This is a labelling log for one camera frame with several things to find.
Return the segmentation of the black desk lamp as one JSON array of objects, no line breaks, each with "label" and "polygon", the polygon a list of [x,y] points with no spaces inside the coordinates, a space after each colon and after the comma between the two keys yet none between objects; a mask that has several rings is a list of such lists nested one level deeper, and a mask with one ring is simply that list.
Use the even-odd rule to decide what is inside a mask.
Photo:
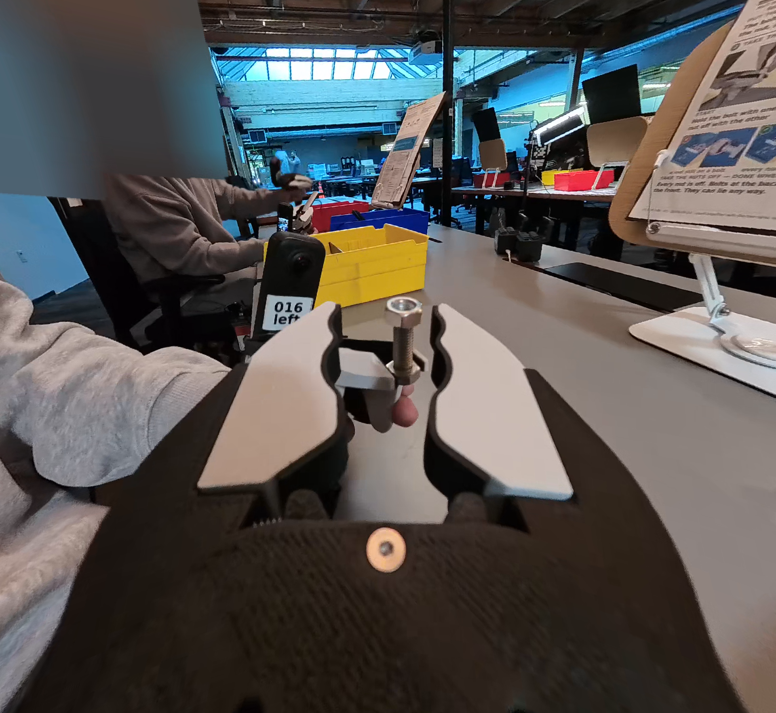
[{"label": "black desk lamp", "polygon": [[587,153],[587,122],[584,109],[575,108],[538,124],[529,133],[526,150],[521,186],[524,193],[532,185],[543,186],[543,171],[573,168],[590,171],[592,168]]}]

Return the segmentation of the tall wooden document stand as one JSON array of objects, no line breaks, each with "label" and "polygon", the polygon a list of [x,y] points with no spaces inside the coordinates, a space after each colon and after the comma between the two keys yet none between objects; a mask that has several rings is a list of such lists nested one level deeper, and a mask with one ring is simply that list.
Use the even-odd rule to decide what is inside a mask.
[{"label": "tall wooden document stand", "polygon": [[442,92],[413,104],[406,110],[393,148],[373,190],[371,206],[374,209],[403,207],[418,169],[422,144],[443,107],[445,98],[446,93]]}]

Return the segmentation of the yellow divided plastic bin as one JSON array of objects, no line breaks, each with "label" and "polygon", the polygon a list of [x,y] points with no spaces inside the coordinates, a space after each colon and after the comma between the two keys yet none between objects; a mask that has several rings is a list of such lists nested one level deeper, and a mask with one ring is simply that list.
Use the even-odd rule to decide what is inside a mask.
[{"label": "yellow divided plastic bin", "polygon": [[366,226],[312,237],[324,244],[326,252],[314,308],[325,302],[344,308],[424,287],[425,234],[386,225],[379,230]]}]

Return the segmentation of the black desk mat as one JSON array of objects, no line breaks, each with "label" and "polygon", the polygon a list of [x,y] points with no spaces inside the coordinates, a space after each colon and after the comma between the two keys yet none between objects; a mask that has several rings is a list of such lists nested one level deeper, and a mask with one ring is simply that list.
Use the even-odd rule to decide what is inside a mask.
[{"label": "black desk mat", "polygon": [[544,268],[542,273],[661,313],[700,306],[703,302],[702,296],[696,291],[586,263],[552,266]]}]

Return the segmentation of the red plastic bin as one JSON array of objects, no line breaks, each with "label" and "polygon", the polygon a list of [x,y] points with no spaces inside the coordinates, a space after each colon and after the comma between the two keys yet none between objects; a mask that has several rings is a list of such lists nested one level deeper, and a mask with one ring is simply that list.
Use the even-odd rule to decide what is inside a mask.
[{"label": "red plastic bin", "polygon": [[330,233],[341,229],[344,223],[352,222],[356,218],[354,212],[366,213],[372,209],[371,204],[360,202],[336,202],[313,205],[312,226],[317,233]]}]

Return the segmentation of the printed instruction sheet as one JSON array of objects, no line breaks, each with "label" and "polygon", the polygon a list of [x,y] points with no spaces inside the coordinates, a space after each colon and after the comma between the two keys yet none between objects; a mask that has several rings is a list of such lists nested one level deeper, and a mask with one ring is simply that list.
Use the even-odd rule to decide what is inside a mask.
[{"label": "printed instruction sheet", "polygon": [[630,219],[774,231],[775,0],[748,0]]}]

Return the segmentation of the blue plastic bin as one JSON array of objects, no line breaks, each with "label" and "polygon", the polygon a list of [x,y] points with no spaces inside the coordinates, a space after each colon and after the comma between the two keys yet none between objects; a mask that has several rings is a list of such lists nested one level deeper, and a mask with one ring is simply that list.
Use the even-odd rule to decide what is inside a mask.
[{"label": "blue plastic bin", "polygon": [[427,234],[430,217],[429,212],[415,209],[375,209],[364,213],[351,211],[347,214],[332,216],[329,231],[352,230],[366,226],[372,226],[379,230],[386,225],[391,225],[415,233]]}]

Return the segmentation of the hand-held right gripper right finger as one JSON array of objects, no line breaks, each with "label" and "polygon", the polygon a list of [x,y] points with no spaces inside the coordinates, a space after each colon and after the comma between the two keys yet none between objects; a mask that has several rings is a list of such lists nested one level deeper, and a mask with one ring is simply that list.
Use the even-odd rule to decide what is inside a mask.
[{"label": "hand-held right gripper right finger", "polygon": [[433,309],[431,342],[423,467],[445,497],[445,522],[528,524],[521,502],[574,510],[573,485],[520,359],[444,303]]}]

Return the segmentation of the steel hex bolt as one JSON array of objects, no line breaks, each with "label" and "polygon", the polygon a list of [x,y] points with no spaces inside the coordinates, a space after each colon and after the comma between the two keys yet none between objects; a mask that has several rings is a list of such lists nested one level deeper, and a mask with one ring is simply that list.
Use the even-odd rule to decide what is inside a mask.
[{"label": "steel hex bolt", "polygon": [[416,368],[413,333],[414,329],[393,328],[392,360],[386,368],[397,386],[413,385],[421,375]]}]

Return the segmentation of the grey desk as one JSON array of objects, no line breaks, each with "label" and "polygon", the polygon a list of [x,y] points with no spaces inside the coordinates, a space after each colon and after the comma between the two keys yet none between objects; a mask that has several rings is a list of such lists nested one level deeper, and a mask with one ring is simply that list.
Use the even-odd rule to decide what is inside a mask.
[{"label": "grey desk", "polygon": [[510,264],[487,236],[431,226],[423,322],[447,303],[536,369],[660,514],[749,711],[774,711],[774,398],[634,339],[656,316]]}]

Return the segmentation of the wood-edged work desk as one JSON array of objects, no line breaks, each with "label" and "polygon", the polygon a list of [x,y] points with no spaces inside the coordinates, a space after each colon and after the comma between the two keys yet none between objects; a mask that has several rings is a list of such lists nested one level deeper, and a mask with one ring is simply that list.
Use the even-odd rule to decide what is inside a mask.
[{"label": "wood-edged work desk", "polygon": [[616,196],[614,187],[601,188],[592,191],[564,192],[554,188],[546,188],[540,185],[532,185],[524,193],[513,188],[504,190],[499,187],[473,188],[456,187],[451,189],[452,199],[473,198],[475,209],[475,233],[487,234],[487,223],[490,222],[490,212],[499,199],[506,200],[506,209],[524,208],[527,203],[536,203],[536,207],[529,207],[536,211],[539,207],[547,207],[549,216],[557,223],[566,223],[567,228],[563,239],[559,238],[559,228],[555,228],[550,239],[554,246],[575,251],[580,232],[583,205],[602,203],[610,205]]}]

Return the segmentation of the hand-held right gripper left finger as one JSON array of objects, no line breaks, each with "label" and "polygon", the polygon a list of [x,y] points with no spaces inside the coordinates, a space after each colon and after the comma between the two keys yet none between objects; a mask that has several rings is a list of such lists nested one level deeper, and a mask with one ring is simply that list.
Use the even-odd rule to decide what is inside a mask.
[{"label": "hand-held right gripper left finger", "polygon": [[197,489],[257,496],[281,517],[293,492],[315,492],[333,514],[348,464],[347,413],[335,388],[342,311],[325,302],[251,357]]}]

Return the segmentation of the person's left forearm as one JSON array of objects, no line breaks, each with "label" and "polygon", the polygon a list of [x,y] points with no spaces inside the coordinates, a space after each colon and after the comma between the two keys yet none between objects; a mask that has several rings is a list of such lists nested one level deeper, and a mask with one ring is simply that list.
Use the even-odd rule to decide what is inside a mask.
[{"label": "person's left forearm", "polygon": [[76,323],[32,325],[31,300],[1,282],[2,494],[18,444],[67,487],[131,475],[228,374],[183,348],[147,356]]}]

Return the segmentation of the person's grey sweatshirt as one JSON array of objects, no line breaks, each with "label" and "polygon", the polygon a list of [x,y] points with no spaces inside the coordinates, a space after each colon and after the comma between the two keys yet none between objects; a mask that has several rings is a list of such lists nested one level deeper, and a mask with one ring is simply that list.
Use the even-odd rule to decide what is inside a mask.
[{"label": "person's grey sweatshirt", "polygon": [[2,456],[2,711],[17,706],[48,649],[107,512],[47,482],[30,460]]}]

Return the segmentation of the black support column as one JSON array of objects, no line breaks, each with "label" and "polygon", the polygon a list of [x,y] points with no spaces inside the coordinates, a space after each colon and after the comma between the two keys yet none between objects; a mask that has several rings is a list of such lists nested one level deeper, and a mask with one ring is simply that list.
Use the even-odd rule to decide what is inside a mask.
[{"label": "black support column", "polygon": [[445,97],[442,106],[442,158],[440,223],[451,227],[451,165],[454,136],[454,33],[455,0],[442,0],[442,80]]}]

